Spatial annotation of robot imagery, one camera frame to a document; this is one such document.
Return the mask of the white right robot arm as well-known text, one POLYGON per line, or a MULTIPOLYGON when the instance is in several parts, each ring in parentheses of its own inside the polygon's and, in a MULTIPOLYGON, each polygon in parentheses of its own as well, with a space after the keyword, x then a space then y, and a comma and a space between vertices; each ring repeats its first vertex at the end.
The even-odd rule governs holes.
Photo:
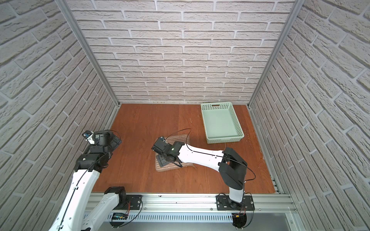
POLYGON ((238 204, 242 202, 248 166, 234 149, 206 150, 179 141, 170 144, 158 139, 152 150, 178 167, 182 167, 182 163, 192 163, 219 172, 229 187, 229 199, 238 204))

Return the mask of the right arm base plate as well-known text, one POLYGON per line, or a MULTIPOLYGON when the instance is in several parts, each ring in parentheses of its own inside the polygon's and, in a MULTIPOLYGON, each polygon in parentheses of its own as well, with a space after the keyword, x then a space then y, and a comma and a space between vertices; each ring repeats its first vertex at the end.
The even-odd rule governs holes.
POLYGON ((216 197, 218 211, 255 211, 254 200, 251 195, 244 195, 242 202, 237 203, 226 194, 219 194, 216 197))

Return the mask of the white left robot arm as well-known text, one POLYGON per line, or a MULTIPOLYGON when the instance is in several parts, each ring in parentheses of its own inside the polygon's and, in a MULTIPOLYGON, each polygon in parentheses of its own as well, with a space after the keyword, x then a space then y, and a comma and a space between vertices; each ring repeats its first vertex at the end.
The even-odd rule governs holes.
POLYGON ((118 132, 112 130, 85 131, 82 136, 89 145, 76 161, 72 183, 51 231, 97 231, 114 209, 130 205, 123 186, 109 187, 92 212, 84 216, 94 185, 108 167, 121 139, 118 132))

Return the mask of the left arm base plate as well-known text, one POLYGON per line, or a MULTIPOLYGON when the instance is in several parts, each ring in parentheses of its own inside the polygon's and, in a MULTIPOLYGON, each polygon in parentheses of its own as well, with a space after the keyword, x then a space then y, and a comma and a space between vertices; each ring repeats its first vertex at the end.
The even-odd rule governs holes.
POLYGON ((129 194, 119 196, 119 203, 114 210, 140 210, 142 205, 142 195, 129 194))

